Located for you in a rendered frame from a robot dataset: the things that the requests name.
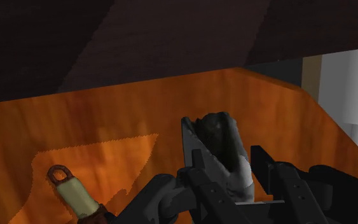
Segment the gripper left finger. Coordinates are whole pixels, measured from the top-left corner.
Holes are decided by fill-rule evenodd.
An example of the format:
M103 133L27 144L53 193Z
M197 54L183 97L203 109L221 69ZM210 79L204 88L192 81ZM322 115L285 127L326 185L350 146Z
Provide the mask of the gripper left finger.
M177 177L157 174L111 224L174 224L189 211L195 224L250 224L223 189L209 179L200 149L191 152L193 165Z

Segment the grey and black lumpy object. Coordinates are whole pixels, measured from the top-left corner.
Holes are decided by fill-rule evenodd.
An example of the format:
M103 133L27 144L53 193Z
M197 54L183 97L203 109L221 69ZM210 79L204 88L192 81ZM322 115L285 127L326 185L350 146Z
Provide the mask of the grey and black lumpy object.
M237 122L227 112L181 119L184 164L193 165L191 151L201 150L205 172L239 203L254 202L254 181Z

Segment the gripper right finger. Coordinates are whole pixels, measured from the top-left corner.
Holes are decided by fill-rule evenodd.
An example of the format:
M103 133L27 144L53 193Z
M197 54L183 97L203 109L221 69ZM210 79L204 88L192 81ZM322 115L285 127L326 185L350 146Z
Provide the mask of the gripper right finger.
M280 202L271 212L278 224L358 224L358 178L328 165L302 171L261 146L251 146L251 169Z

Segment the orange wooden table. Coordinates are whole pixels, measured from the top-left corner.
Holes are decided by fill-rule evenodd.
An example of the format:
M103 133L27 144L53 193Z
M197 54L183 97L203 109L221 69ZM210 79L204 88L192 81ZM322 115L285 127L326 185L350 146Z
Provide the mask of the orange wooden table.
M0 102L0 224L74 224L46 178L53 164L120 212L155 174L184 165L181 118L220 111L246 148L358 178L358 146L304 90L223 69Z

